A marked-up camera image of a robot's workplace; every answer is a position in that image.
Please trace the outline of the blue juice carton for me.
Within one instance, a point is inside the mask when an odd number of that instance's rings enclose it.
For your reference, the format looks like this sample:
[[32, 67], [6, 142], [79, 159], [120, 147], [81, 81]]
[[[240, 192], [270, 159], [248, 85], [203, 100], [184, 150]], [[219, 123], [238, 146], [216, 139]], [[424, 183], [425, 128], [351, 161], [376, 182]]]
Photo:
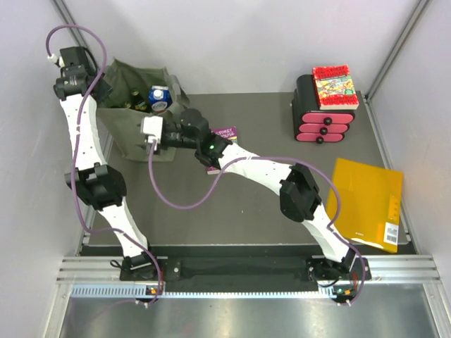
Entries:
[[169, 88], [152, 86], [149, 90], [149, 103], [154, 113], [163, 113], [173, 103]]

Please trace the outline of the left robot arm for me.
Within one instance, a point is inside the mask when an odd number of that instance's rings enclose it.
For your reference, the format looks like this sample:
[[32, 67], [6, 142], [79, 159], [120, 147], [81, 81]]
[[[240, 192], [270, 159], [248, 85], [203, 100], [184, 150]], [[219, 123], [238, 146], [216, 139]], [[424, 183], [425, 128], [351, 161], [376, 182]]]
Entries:
[[60, 68], [54, 91], [66, 116], [73, 152], [68, 187], [75, 202], [92, 207], [115, 232], [123, 251], [122, 281], [158, 280], [160, 263], [149, 254], [147, 238], [140, 232], [126, 203], [127, 188], [122, 174], [108, 165], [99, 141], [97, 104], [108, 97], [111, 87], [104, 73], [82, 46], [60, 50], [51, 56]]

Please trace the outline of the green canvas bag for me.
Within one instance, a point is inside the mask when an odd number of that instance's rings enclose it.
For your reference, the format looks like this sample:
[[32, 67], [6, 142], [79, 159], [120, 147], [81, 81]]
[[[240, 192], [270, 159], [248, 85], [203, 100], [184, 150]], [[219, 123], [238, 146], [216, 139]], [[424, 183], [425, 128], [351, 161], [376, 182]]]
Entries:
[[[113, 91], [104, 103], [98, 105], [97, 117], [113, 137], [123, 158], [148, 161], [147, 143], [140, 127], [144, 117], [154, 115], [149, 103], [149, 90], [154, 85], [169, 88], [173, 103], [159, 115], [168, 123], [178, 123], [181, 112], [190, 105], [179, 79], [165, 67], [138, 68], [116, 58], [106, 68], [104, 79]], [[131, 104], [133, 89], [137, 89], [142, 97], [139, 111]]]

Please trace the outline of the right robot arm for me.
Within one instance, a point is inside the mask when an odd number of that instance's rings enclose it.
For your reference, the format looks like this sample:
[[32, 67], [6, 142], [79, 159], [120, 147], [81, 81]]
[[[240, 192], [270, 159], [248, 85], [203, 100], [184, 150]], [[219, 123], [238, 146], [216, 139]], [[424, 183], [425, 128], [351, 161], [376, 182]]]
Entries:
[[205, 167], [236, 174], [268, 188], [279, 198], [281, 213], [303, 224], [317, 241], [334, 277], [343, 279], [354, 271], [357, 253], [328, 216], [307, 165], [249, 152], [211, 130], [207, 119], [193, 108], [182, 112], [179, 123], [164, 122], [158, 143], [164, 148], [192, 149]]

